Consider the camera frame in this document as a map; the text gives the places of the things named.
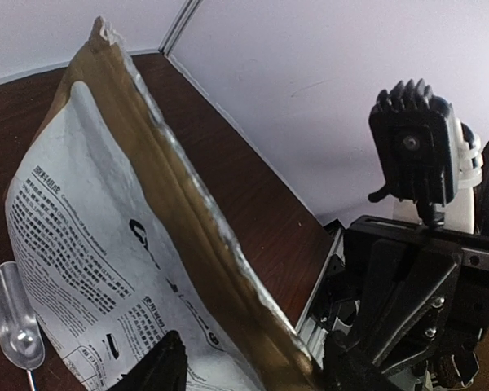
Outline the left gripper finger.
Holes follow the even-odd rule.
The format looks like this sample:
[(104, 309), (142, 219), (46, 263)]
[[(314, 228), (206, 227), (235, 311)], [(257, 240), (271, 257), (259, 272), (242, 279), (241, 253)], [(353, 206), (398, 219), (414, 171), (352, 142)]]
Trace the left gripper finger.
[(185, 391), (187, 354), (177, 331), (167, 332), (112, 391)]

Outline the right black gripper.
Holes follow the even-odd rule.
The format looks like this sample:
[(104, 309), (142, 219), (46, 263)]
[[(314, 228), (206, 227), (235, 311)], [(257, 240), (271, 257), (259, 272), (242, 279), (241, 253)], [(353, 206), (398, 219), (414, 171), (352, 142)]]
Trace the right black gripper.
[(489, 237), (363, 216), (343, 244), (328, 297), (359, 311), (325, 339), (326, 389), (392, 390), (392, 375), (417, 366), (444, 388), (468, 386), (489, 328)]

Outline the dog food bag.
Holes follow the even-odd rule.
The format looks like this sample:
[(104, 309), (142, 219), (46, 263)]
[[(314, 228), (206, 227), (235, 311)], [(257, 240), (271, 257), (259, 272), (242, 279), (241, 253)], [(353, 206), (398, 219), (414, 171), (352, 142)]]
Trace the dog food bag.
[(42, 330), (88, 390), (317, 390), (319, 364), (257, 277), (120, 36), (102, 18), (10, 181), (7, 229)]

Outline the metal scoop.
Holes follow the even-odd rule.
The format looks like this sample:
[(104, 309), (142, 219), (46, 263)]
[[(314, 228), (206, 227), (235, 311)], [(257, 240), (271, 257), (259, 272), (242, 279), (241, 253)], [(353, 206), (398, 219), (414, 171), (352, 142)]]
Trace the metal scoop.
[(44, 363), (46, 350), (15, 261), (0, 265), (0, 347), (10, 362), (26, 371), (29, 387), (36, 390), (33, 371)]

